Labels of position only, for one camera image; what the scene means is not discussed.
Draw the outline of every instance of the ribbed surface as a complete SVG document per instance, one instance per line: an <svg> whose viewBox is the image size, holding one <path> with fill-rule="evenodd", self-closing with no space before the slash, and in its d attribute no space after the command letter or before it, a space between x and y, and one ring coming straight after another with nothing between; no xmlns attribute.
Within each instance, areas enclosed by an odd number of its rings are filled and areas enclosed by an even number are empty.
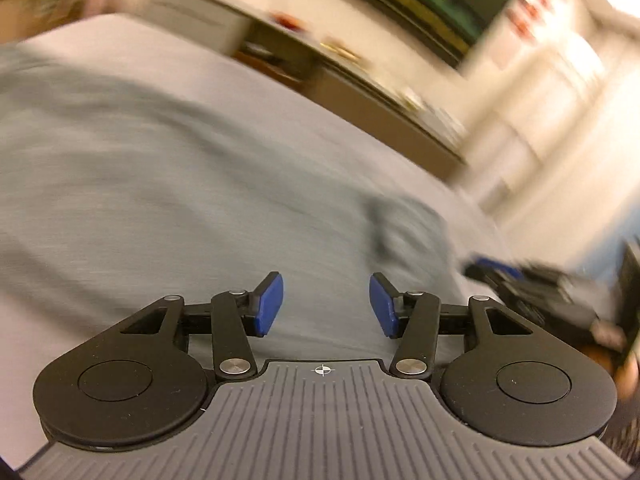
<svg viewBox="0 0 640 480"><path fill-rule="evenodd" d="M55 444L28 480L618 480L631 469L595 438L510 446L452 418L427 384L376 362L271 363L222 386L190 428L153 447L92 453Z"/></svg>

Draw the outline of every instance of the blue object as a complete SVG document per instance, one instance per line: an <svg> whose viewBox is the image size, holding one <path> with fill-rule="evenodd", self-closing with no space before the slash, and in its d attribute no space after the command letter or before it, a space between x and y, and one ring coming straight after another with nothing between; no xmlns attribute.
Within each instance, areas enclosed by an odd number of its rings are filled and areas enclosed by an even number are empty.
<svg viewBox="0 0 640 480"><path fill-rule="evenodd" d="M520 272L520 269L516 267L511 267L497 260L492 260L491 258L485 258L484 256L482 256L478 258L475 263L476 265L479 265L479 266L492 267L493 269L501 270L502 272L507 273L508 275L510 275L512 278L515 278L516 280L524 279L524 274Z"/></svg>
<svg viewBox="0 0 640 480"><path fill-rule="evenodd" d="M386 293L384 287L373 276L369 280L369 302L385 336L397 336L398 317L394 311L393 298Z"/></svg>
<svg viewBox="0 0 640 480"><path fill-rule="evenodd" d="M267 287L267 290L260 296L258 302L258 314L255 316L254 327L258 337L267 335L276 315L282 305L284 298L284 280L278 274Z"/></svg>

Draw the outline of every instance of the gray garment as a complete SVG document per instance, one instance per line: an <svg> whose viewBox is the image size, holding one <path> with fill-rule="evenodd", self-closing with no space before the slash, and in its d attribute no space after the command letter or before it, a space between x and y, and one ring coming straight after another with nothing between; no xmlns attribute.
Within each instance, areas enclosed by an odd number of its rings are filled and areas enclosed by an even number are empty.
<svg viewBox="0 0 640 480"><path fill-rule="evenodd" d="M372 272L462 300L436 213L332 171L343 160L15 46L0 118L0 287L87 337L165 294L204 302L279 270L259 361L388 360Z"/></svg>

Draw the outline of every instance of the beige wall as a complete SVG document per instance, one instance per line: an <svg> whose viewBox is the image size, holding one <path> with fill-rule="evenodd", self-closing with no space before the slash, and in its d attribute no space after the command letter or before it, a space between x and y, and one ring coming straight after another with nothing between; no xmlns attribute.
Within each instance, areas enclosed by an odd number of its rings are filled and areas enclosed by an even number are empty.
<svg viewBox="0 0 640 480"><path fill-rule="evenodd" d="M392 20L360 0L244 0L263 10L289 12L308 24L322 39L331 35L372 61L377 75L392 86L411 86L428 102L445 108L471 126L500 96L535 48L524 48L505 70L498 69L488 52L508 28L497 20L459 72L441 62ZM562 26L590 34L593 28L580 0L570 0Z"/></svg>

